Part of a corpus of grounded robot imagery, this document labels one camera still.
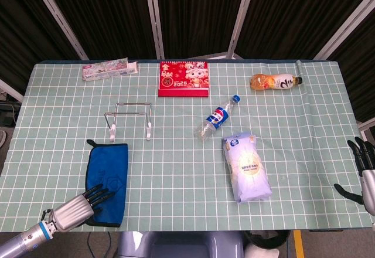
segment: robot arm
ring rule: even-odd
[[[0,246],[0,258],[20,257],[52,239],[55,232],[68,232],[84,224],[95,213],[101,212],[101,208],[95,206],[114,195],[113,192],[107,193],[108,189],[98,191],[102,187],[102,184],[96,185],[56,209],[43,211],[38,224]],[[47,213],[50,213],[49,218],[44,220]]]
[[[334,184],[334,187],[339,194],[364,205],[368,213],[375,216],[375,147],[368,141],[364,142],[358,137],[355,140],[358,145],[352,141],[348,141],[347,144],[353,151],[360,177],[362,195],[345,191],[339,184]]]

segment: blue bottle cap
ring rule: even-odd
[[[238,103],[241,100],[240,97],[237,95],[234,95],[233,99],[236,101],[236,103]]]

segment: red calendar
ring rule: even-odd
[[[159,97],[208,97],[206,62],[160,62]]]

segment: black curtain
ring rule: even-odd
[[[154,59],[147,0],[55,0],[90,59]]]
[[[0,78],[24,93],[41,60],[76,60],[42,0],[0,0]]]
[[[251,0],[235,52],[312,59],[362,0]]]
[[[375,117],[375,11],[329,56],[339,63],[356,119]]]
[[[158,0],[166,58],[226,52],[241,0]]]

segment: green grid tablecloth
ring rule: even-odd
[[[152,139],[143,117],[118,117],[116,142],[129,145],[127,200],[118,230],[326,229],[371,225],[362,206],[334,183],[360,193],[346,140],[359,135],[336,62],[209,63],[210,97],[159,98],[159,65],[127,77],[84,82],[80,64],[37,64],[0,177],[0,231],[35,224],[42,210],[84,191],[90,146],[109,143],[103,117],[117,102],[152,103]],[[256,73],[292,73],[290,90],[254,91]],[[204,144],[193,129],[220,102],[241,101]],[[234,202],[222,136],[251,131],[272,197]],[[82,226],[76,230],[107,230]]]

